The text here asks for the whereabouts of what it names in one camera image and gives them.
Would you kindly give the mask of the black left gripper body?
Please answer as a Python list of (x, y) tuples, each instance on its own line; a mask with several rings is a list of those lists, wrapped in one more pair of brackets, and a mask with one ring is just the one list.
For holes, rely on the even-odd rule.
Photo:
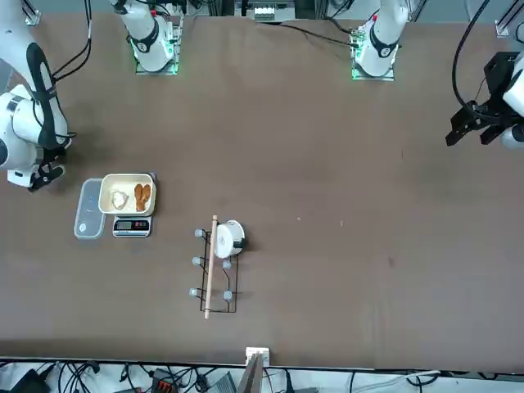
[(518, 52), (496, 52), (484, 66), (490, 94), (489, 107), (503, 107), (503, 94), (513, 76)]

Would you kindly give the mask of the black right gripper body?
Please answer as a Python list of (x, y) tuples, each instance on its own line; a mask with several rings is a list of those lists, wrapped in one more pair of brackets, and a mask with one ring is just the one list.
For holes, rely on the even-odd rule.
[(34, 163), (36, 165), (50, 165), (52, 162), (66, 155), (66, 151), (70, 147), (71, 143), (72, 138), (67, 137), (59, 147), (55, 147), (53, 149), (36, 146), (37, 155)]

